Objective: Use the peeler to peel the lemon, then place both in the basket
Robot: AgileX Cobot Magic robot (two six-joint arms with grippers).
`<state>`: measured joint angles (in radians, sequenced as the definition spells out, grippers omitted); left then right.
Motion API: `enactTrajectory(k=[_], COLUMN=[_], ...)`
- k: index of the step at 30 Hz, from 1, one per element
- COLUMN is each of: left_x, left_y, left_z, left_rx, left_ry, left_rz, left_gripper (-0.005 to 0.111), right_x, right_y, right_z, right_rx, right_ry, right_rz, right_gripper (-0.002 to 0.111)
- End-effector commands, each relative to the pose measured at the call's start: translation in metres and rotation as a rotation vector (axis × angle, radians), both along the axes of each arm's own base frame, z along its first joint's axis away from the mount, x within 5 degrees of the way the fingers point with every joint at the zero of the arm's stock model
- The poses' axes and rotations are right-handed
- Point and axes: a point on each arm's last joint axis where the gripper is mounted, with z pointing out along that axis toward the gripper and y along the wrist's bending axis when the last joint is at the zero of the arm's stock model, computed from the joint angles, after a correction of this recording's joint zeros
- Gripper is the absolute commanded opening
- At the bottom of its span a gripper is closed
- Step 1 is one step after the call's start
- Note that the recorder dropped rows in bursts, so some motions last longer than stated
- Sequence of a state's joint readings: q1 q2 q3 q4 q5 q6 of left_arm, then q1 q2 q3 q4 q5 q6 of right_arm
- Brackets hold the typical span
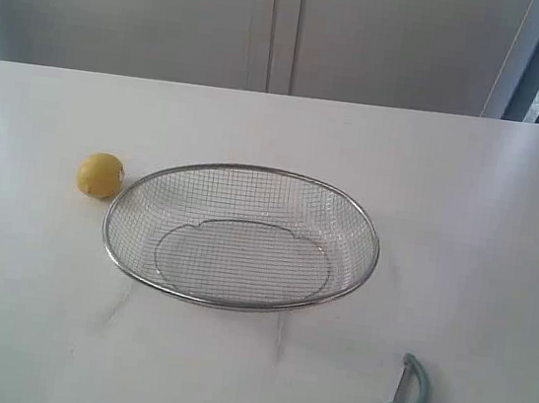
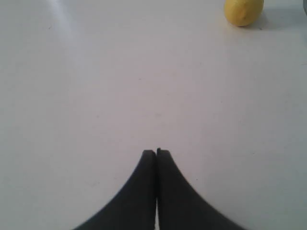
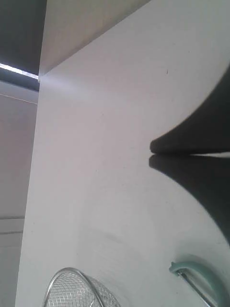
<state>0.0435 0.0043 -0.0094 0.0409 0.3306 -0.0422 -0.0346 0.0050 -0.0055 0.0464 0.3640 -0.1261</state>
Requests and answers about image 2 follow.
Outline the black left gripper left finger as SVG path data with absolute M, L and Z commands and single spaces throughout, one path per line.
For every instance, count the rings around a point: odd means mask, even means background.
M 77 230 L 154 230 L 156 215 L 156 154 L 143 151 L 120 191 Z

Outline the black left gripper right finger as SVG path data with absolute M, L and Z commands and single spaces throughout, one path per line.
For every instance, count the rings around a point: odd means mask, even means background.
M 171 153 L 158 149 L 158 218 L 161 230 L 241 230 L 208 204 L 188 183 Z

